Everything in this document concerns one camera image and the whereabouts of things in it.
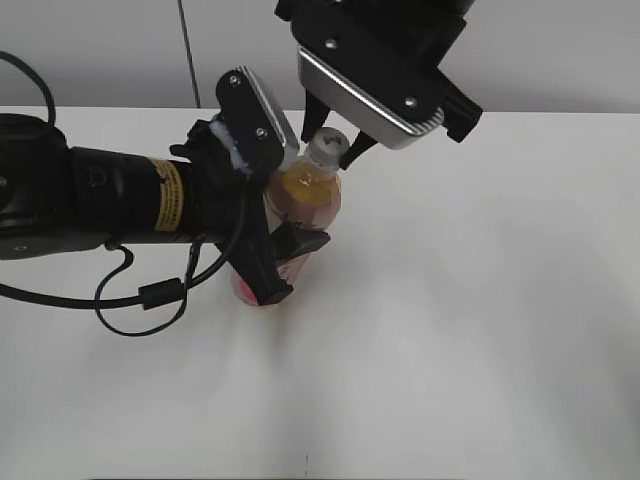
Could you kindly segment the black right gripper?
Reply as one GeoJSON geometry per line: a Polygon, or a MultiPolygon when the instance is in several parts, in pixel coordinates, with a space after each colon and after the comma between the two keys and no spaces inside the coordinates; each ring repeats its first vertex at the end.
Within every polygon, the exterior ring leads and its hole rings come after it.
{"type": "MultiPolygon", "coordinates": [[[[280,1],[298,46],[309,49],[384,106],[412,122],[441,108],[448,136],[463,141],[483,110],[440,69],[466,26],[467,1],[280,1]]],[[[309,90],[300,138],[311,141],[331,108],[309,90]]],[[[348,169],[378,141],[360,130],[341,156],[348,169]]]]}

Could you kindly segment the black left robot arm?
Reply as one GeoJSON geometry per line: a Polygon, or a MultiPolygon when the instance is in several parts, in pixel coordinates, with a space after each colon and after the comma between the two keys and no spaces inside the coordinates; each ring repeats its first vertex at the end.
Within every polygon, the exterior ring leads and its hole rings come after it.
{"type": "Polygon", "coordinates": [[[29,115],[1,118],[1,256],[22,260],[101,246],[215,245],[261,305],[291,292],[280,268],[315,252],[329,235],[291,222],[268,224],[267,178],[282,150],[246,163],[219,119],[197,121],[170,159],[71,147],[29,115]]]}

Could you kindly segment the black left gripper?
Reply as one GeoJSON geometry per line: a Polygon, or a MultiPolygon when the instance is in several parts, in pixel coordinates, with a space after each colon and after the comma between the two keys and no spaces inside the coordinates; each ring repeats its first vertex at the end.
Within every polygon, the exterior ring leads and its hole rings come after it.
{"type": "Polygon", "coordinates": [[[236,139],[222,120],[198,120],[185,143],[170,147],[173,155],[189,161],[196,234],[220,250],[211,266],[189,279],[188,287],[230,264],[261,306],[275,305],[293,291],[276,262],[311,254],[330,241],[325,231],[283,222],[271,242],[263,191],[283,161],[284,148],[273,131],[264,131],[259,136],[249,129],[236,139]]]}

